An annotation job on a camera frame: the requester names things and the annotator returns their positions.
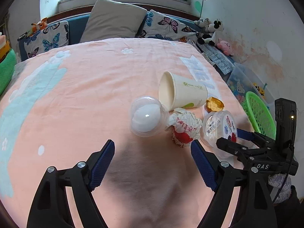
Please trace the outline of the clear yogurt cup berries label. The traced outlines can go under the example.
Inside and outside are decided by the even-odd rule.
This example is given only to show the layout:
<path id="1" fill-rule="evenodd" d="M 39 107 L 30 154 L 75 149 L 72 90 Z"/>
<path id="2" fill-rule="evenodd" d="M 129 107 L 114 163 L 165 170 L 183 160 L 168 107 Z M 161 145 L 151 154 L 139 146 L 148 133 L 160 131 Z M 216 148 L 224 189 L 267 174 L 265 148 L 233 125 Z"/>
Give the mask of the clear yogurt cup berries label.
<path id="1" fill-rule="evenodd" d="M 236 142 L 238 132 L 232 114 L 229 111 L 210 112 L 203 119 L 201 137 L 214 148 L 221 137 Z"/>

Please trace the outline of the orange jelly cup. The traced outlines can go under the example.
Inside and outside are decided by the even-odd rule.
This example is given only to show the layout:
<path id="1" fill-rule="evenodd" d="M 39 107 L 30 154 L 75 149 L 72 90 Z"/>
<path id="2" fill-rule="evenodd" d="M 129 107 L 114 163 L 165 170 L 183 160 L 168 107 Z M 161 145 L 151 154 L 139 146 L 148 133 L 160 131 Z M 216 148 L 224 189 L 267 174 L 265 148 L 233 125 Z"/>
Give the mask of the orange jelly cup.
<path id="1" fill-rule="evenodd" d="M 224 107 L 224 103 L 215 97 L 209 97 L 206 100 L 206 110 L 208 113 L 222 111 Z"/>

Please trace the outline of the white red wrapper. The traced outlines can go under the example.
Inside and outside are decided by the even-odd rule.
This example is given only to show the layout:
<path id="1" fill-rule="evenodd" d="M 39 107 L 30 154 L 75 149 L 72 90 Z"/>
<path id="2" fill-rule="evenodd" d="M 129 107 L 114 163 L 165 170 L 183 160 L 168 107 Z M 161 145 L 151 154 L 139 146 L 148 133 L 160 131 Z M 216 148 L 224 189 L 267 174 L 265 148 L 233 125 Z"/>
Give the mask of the white red wrapper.
<path id="1" fill-rule="evenodd" d="M 189 147 L 192 141 L 200 139 L 203 122 L 194 113 L 176 108 L 167 120 L 167 129 L 172 131 L 172 140 L 179 147 Z"/>

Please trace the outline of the cream paper cup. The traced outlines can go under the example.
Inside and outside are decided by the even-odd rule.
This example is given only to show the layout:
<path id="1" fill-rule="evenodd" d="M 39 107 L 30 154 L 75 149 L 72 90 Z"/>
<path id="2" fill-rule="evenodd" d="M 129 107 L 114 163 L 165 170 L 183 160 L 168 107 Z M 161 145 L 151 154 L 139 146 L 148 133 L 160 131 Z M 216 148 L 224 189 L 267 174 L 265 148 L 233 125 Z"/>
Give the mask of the cream paper cup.
<path id="1" fill-rule="evenodd" d="M 159 83 L 159 101 L 169 111 L 196 108 L 206 103 L 208 91 L 204 84 L 171 72 L 165 72 Z"/>

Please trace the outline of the clear plastic dome lid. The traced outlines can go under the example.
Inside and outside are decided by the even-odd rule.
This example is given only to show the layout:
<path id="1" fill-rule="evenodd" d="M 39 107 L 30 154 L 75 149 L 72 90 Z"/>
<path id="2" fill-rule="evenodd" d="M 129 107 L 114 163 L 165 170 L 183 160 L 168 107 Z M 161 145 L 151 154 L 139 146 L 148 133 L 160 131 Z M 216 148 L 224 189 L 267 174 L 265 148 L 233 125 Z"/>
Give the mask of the clear plastic dome lid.
<path id="1" fill-rule="evenodd" d="M 166 129 L 169 112 L 151 96 L 136 98 L 130 106 L 130 130 L 139 137 L 151 137 Z"/>

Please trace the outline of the green plastic basket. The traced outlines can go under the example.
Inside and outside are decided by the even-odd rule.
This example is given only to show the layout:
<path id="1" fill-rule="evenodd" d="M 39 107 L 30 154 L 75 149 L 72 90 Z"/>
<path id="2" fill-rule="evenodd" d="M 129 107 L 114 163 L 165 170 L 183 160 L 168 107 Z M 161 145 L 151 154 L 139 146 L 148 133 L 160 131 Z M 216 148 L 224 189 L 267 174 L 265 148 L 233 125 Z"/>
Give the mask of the green plastic basket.
<path id="1" fill-rule="evenodd" d="M 267 106 L 258 95 L 248 91 L 245 95 L 245 101 L 242 103 L 242 107 L 255 132 L 275 139 L 276 126 L 274 120 Z"/>

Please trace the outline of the grey knitted sleeve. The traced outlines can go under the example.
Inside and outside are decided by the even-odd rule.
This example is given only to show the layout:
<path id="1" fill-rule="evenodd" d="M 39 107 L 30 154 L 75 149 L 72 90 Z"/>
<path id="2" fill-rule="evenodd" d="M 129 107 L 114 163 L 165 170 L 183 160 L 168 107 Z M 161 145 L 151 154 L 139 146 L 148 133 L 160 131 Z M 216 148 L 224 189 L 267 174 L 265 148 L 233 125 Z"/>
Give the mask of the grey knitted sleeve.
<path id="1" fill-rule="evenodd" d="M 273 187 L 271 191 L 271 199 L 274 204 L 282 203 L 289 199 L 291 195 L 291 178 L 287 177 L 283 187 L 282 183 L 286 178 L 286 174 L 275 174 L 273 176 L 269 176 L 268 184 Z"/>

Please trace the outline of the yellow toy truck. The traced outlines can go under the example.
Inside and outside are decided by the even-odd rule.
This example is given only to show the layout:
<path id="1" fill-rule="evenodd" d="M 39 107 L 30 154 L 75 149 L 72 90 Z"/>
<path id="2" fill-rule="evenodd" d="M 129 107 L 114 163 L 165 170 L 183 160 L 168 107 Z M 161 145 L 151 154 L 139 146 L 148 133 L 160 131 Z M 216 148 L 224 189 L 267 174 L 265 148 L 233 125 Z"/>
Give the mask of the yellow toy truck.
<path id="1" fill-rule="evenodd" d="M 265 97 L 264 88 L 261 88 L 256 82 L 254 82 L 253 85 L 258 90 L 259 94 L 264 98 Z"/>

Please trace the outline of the clear plastic storage bin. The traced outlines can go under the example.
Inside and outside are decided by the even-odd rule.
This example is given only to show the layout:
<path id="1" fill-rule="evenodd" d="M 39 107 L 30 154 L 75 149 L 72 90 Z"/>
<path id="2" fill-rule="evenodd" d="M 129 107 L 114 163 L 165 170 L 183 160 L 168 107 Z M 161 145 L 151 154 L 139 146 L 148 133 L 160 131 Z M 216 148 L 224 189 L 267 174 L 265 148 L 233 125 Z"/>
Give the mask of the clear plastic storage bin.
<path id="1" fill-rule="evenodd" d="M 258 90 L 254 87 L 253 83 L 256 82 L 261 88 L 265 90 L 265 97 L 263 98 Z M 245 95 L 248 91 L 257 94 L 267 108 L 270 110 L 274 107 L 274 97 L 267 89 L 267 83 L 263 83 L 260 78 L 247 66 L 239 63 L 234 64 L 234 69 L 231 72 L 227 85 L 231 89 L 233 95 L 237 98 L 240 104 L 245 101 Z"/>

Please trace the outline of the grey patterned cloth strip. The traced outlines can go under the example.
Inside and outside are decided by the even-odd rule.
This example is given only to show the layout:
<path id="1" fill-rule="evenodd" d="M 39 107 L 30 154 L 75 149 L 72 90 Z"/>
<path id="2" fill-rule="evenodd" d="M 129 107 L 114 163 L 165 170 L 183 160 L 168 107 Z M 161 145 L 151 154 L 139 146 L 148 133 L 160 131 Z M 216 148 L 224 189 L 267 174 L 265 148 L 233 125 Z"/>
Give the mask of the grey patterned cloth strip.
<path id="1" fill-rule="evenodd" d="M 196 44 L 197 47 L 226 75 L 233 71 L 234 61 L 219 49 L 209 44 Z"/>

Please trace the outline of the pink plush toy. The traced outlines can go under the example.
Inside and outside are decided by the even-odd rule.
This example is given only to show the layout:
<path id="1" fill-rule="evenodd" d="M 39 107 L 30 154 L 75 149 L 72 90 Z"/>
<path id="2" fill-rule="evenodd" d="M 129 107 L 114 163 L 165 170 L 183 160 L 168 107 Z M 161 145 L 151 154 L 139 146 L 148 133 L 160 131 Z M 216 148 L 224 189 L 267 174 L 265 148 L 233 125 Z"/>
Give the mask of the pink plush toy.
<path id="1" fill-rule="evenodd" d="M 234 56 L 232 46 L 229 42 L 219 38 L 216 47 L 223 52 L 226 56 Z"/>

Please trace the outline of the pink hello blanket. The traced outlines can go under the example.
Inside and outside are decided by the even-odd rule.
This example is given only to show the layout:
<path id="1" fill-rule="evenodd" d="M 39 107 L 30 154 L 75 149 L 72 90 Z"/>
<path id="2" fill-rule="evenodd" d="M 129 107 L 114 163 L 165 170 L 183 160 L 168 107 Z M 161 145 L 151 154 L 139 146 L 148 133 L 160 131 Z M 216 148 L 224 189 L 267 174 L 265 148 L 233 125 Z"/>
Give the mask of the pink hello blanket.
<path id="1" fill-rule="evenodd" d="M 134 135 L 130 107 L 158 97 L 165 72 L 211 78 L 237 126 L 251 130 L 239 102 L 191 45 L 108 39 L 52 49 L 19 63 L 1 97 L 1 201 L 19 227 L 49 166 L 73 167 L 109 139 L 115 155 L 95 202 L 109 227 L 197 227 L 212 199 L 188 147 L 170 131 Z"/>

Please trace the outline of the cow plush toy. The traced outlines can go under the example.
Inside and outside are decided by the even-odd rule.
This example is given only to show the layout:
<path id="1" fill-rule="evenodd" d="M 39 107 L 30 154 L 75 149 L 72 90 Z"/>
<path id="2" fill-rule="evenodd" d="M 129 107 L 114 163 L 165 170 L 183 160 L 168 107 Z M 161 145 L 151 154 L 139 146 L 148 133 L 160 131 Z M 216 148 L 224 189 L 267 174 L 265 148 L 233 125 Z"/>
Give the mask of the cow plush toy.
<path id="1" fill-rule="evenodd" d="M 199 44 L 209 44 L 214 46 L 218 41 L 218 36 L 223 32 L 224 25 L 219 19 L 211 22 L 209 18 L 194 21 L 194 24 L 201 29 L 197 42 Z"/>

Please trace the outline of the right butterfly pillow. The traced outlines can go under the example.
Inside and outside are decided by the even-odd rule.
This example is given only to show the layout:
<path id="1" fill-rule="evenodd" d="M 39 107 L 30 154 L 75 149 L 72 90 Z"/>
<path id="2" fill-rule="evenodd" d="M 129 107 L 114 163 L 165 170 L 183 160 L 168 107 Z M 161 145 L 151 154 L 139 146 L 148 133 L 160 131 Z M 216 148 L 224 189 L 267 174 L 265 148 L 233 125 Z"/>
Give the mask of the right butterfly pillow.
<path id="1" fill-rule="evenodd" d="M 137 38 L 150 38 L 187 43 L 197 42 L 200 33 L 168 15 L 150 10 L 137 32 Z"/>

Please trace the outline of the butterfly pillow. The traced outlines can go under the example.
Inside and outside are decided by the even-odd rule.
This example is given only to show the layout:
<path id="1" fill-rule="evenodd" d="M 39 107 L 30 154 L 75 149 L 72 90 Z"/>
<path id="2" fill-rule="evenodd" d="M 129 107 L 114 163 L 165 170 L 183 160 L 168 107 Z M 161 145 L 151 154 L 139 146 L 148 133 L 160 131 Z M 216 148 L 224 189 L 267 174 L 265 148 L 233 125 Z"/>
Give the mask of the butterfly pillow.
<path id="1" fill-rule="evenodd" d="M 50 24 L 43 30 L 37 31 L 32 36 L 24 36 L 19 40 L 21 60 L 45 53 L 51 49 L 69 44 L 69 23 L 61 21 Z"/>
<path id="2" fill-rule="evenodd" d="M 137 38 L 150 38 L 187 43 L 197 42 L 200 33 L 168 15 L 150 10 L 137 32 Z"/>

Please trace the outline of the left butterfly pillow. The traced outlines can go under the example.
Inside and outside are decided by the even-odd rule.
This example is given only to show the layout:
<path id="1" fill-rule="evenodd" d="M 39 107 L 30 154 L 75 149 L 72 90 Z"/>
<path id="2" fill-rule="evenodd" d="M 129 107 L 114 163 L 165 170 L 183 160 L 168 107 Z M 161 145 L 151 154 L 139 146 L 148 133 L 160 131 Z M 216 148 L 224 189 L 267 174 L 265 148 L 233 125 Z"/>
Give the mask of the left butterfly pillow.
<path id="1" fill-rule="evenodd" d="M 19 40 L 21 60 L 45 53 L 51 49 L 69 44 L 69 23 L 61 21 L 50 24 L 43 30 L 37 31 L 32 36 L 24 36 Z"/>

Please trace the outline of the orange fox plush toy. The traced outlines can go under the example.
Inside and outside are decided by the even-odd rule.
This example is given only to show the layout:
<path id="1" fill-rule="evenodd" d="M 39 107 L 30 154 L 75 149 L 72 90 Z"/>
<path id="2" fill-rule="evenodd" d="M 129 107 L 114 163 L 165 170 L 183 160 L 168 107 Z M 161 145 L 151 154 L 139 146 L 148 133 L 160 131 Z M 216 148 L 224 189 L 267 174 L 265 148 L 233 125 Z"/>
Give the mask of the orange fox plush toy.
<path id="1" fill-rule="evenodd" d="M 31 29 L 27 32 L 27 36 L 31 36 L 31 35 L 35 34 L 37 31 L 44 30 L 48 26 L 47 19 L 48 18 L 45 17 L 37 23 L 32 23 Z"/>

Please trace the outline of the blue sofa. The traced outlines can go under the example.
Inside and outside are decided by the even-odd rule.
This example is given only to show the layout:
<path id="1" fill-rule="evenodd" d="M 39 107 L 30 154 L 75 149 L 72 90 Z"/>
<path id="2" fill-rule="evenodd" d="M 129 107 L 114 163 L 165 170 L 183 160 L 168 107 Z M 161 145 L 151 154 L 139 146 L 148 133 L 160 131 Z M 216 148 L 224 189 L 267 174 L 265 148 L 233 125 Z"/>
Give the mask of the blue sofa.
<path id="1" fill-rule="evenodd" d="M 194 15 L 161 6 L 146 4 L 138 4 L 138 6 L 148 11 L 155 10 L 156 12 L 165 14 L 182 22 L 183 24 L 186 24 L 193 30 L 200 31 L 200 28 L 194 24 L 194 21 L 198 20 L 198 17 Z M 90 5 L 55 14 L 46 20 L 47 27 L 44 28 L 44 31 L 57 28 L 62 22 L 67 22 L 68 27 L 64 30 L 67 38 L 66 41 L 69 45 L 78 44 L 85 30 L 92 9 L 93 6 Z"/>

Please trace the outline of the grey pillow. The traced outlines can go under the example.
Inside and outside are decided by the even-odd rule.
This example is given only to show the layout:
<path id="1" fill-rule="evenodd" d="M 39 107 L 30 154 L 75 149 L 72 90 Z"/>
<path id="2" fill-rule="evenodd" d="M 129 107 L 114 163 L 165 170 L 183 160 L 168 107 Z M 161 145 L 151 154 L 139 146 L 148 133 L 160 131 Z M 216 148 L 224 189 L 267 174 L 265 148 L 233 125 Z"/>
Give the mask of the grey pillow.
<path id="1" fill-rule="evenodd" d="M 134 38 L 146 14 L 146 9 L 136 5 L 112 0 L 97 0 L 80 42 Z"/>

